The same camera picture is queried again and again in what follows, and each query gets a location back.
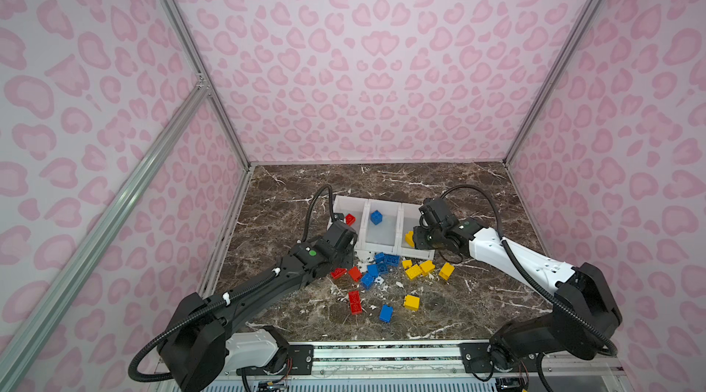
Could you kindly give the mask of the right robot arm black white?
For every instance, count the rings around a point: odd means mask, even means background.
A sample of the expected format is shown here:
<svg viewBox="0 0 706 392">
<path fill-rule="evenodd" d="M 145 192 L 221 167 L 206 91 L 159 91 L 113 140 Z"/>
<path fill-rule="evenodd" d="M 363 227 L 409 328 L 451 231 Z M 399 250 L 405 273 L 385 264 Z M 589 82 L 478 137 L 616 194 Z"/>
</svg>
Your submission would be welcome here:
<svg viewBox="0 0 706 392">
<path fill-rule="evenodd" d="M 500 218 L 494 227 L 474 217 L 461 219 L 446 198 L 427 198 L 414 229 L 417 248 L 450 250 L 486 263 L 524 283 L 547 301 L 550 312 L 510 321 L 490 338 L 485 364 L 507 372 L 523 359 L 567 352 L 590 361 L 618 353 L 612 341 L 623 316 L 601 269 L 575 266 L 534 252 L 508 239 Z"/>
</svg>

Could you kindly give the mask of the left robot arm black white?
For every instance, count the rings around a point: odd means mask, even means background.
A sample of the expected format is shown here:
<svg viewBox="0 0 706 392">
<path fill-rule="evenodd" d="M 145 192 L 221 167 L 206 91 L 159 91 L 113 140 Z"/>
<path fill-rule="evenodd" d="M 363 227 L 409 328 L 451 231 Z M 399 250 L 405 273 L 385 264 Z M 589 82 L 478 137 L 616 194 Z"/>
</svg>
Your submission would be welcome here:
<svg viewBox="0 0 706 392">
<path fill-rule="evenodd" d="M 156 350 L 182 391 L 202 391 L 226 369 L 289 369 L 290 344 L 272 326 L 242 327 L 277 301 L 339 268 L 349 268 L 357 232 L 336 221 L 321 236 L 294 245 L 274 266 L 221 295 L 194 293 L 178 305 Z"/>
</svg>

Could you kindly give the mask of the long red lego brick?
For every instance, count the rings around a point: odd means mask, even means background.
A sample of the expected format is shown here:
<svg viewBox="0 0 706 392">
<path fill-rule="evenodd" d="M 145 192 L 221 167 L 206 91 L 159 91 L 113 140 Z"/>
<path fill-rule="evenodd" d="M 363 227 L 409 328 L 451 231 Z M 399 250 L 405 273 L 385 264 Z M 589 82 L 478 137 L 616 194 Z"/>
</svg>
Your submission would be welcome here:
<svg viewBox="0 0 706 392">
<path fill-rule="evenodd" d="M 360 299 L 360 292 L 359 291 L 350 291 L 347 294 L 347 298 L 349 299 L 350 313 L 352 315 L 361 314 L 362 313 L 362 305 L 361 305 L 361 299 Z"/>
</svg>

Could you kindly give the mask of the red lego brick square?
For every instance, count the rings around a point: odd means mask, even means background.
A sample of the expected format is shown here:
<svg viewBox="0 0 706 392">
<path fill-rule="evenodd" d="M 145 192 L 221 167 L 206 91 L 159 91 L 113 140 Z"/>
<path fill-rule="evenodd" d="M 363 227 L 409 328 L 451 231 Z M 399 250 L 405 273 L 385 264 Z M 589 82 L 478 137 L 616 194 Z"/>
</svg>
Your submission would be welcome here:
<svg viewBox="0 0 706 392">
<path fill-rule="evenodd" d="M 358 283 L 362 279 L 362 276 L 363 276 L 362 272 L 360 271 L 360 269 L 358 267 L 353 267 L 353 268 L 349 269 L 347 271 L 347 273 L 349 274 L 351 279 L 356 283 Z"/>
</svg>

